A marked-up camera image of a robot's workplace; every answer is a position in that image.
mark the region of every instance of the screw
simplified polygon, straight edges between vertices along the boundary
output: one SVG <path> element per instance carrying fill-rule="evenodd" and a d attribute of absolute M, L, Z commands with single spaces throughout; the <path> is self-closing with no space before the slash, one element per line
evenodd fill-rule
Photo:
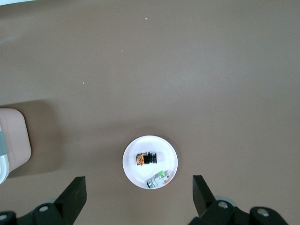
<path fill-rule="evenodd" d="M 48 206 L 43 206 L 39 209 L 40 212 L 44 212 L 48 209 L 49 207 Z"/>
<path fill-rule="evenodd" d="M 258 212 L 258 214 L 262 215 L 263 217 L 268 217 L 269 216 L 269 213 L 268 213 L 267 210 L 258 209 L 257 212 Z"/>
<path fill-rule="evenodd" d="M 228 208 L 228 205 L 227 205 L 226 202 L 219 202 L 219 203 L 218 203 L 218 206 L 219 206 L 220 208 L 223 208 L 223 209 L 227 209 L 227 208 Z"/>
<path fill-rule="evenodd" d="M 1 220 L 5 220 L 7 217 L 8 217 L 8 216 L 7 216 L 6 214 L 1 215 L 1 216 L 0 216 L 0 221 L 1 221 Z"/>

